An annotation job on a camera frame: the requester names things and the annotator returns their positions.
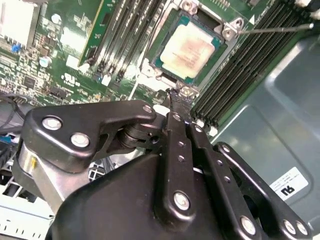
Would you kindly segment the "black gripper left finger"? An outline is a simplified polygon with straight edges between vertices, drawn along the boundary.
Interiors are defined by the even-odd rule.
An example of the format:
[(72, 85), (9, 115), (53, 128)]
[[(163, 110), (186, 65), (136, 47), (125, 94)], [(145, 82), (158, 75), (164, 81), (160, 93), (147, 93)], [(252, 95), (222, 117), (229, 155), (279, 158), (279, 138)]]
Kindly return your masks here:
[(185, 220), (195, 215), (190, 97), (167, 90), (162, 115), (142, 100), (46, 106), (30, 110), (21, 134), (21, 168), (54, 213), (89, 183), (90, 164), (137, 148), (160, 159), (156, 208)]

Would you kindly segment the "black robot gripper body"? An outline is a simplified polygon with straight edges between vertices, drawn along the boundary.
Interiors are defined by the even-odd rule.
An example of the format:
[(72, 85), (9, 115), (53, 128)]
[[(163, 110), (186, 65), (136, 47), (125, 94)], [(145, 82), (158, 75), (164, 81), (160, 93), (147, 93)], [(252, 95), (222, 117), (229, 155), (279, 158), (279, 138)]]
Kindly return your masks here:
[(155, 214), (160, 157), (138, 157), (72, 193), (50, 228), (52, 240), (239, 240), (223, 224), (204, 176), (194, 172), (196, 216), (174, 232)]

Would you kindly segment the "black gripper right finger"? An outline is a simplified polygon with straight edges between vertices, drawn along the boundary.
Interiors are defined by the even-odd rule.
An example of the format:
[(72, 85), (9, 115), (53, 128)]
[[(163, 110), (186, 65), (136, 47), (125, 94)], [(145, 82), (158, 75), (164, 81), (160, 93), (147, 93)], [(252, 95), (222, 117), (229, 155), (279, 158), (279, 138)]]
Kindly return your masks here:
[(227, 143), (211, 144), (183, 101), (192, 144), (199, 213), (186, 240), (310, 240), (303, 220)]

